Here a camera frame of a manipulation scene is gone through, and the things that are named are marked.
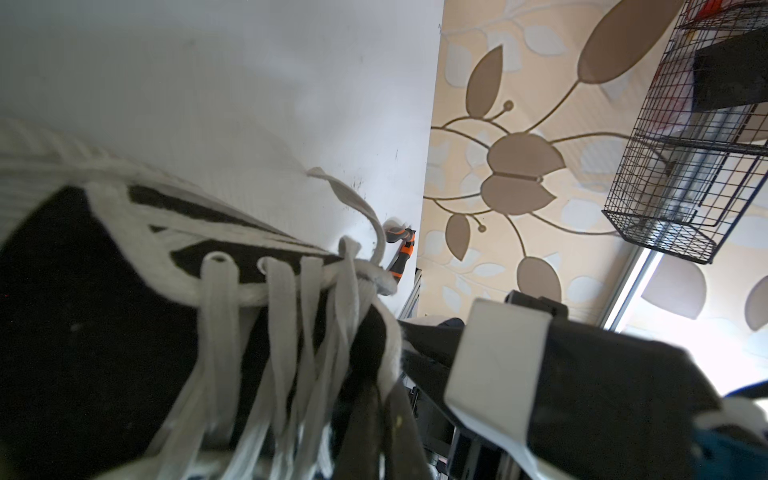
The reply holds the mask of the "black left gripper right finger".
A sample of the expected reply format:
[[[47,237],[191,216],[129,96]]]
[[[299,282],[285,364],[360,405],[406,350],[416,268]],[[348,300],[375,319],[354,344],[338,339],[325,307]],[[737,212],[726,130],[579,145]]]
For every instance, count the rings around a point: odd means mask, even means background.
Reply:
[[[431,480],[407,390],[398,381],[384,403],[383,454],[386,480]]]

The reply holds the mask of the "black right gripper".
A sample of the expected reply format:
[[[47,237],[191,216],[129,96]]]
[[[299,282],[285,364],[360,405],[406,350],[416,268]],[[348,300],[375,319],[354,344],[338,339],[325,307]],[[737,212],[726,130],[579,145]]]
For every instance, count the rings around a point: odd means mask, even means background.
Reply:
[[[402,325],[404,370],[453,427],[451,479],[763,479],[765,383],[718,394],[683,350],[513,291]]]

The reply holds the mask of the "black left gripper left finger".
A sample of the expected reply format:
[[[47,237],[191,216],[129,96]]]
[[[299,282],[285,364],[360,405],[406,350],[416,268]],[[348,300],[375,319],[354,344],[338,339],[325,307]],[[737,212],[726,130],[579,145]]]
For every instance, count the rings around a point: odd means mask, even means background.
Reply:
[[[334,438],[333,479],[374,480],[380,478],[382,441],[381,405],[373,381],[363,381]]]

